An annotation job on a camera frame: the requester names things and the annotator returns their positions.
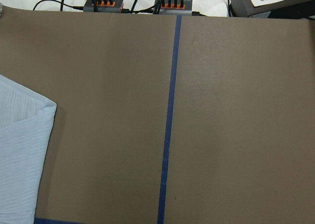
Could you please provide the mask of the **brown paper table cover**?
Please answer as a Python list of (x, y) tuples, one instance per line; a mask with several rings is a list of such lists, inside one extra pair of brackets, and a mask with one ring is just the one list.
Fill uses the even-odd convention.
[(0, 73), (57, 104), (38, 224), (312, 224), (315, 24), (4, 7)]

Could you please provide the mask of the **left orange usb hub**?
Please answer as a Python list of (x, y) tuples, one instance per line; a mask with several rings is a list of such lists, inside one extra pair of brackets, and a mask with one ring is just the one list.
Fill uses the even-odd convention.
[[(112, 4), (110, 1), (105, 3), (104, 1), (101, 1), (101, 3), (96, 2), (97, 6), (97, 11), (98, 12), (108, 12), (108, 13), (120, 13), (123, 5), (124, 5), (124, 0), (113, 0)], [(84, 12), (94, 12), (94, 3), (92, 0), (87, 0), (84, 7), (83, 7)]]

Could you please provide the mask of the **orange usb hub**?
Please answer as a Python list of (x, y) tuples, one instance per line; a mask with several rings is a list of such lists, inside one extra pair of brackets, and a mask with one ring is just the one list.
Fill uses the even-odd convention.
[(192, 0), (177, 0), (177, 3), (174, 3), (174, 0), (169, 1), (165, 0), (161, 4), (160, 15), (191, 15), (192, 14)]
[[(108, 13), (120, 13), (123, 5), (124, 5), (124, 0), (113, 0), (112, 4), (110, 1), (105, 3), (104, 1), (101, 1), (101, 3), (96, 2), (97, 6), (97, 11), (98, 12), (108, 12)], [(92, 0), (87, 0), (84, 7), (83, 7), (84, 12), (94, 12), (94, 3)]]

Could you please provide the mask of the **light blue button shirt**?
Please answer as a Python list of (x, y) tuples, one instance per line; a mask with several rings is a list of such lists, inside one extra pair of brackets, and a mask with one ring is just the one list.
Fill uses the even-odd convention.
[(55, 102), (0, 77), (0, 222), (34, 222)]

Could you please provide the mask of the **right orange usb hub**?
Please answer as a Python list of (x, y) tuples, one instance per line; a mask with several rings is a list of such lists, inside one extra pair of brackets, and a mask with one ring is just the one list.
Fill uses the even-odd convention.
[(191, 15), (192, 14), (192, 0), (177, 0), (177, 3), (174, 3), (174, 0), (169, 1), (165, 0), (161, 4), (160, 15)]

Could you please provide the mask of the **dark box with label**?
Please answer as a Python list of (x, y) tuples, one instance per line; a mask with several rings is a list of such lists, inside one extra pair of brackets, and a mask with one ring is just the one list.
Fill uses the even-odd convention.
[(302, 19), (315, 16), (315, 0), (231, 0), (234, 17)]

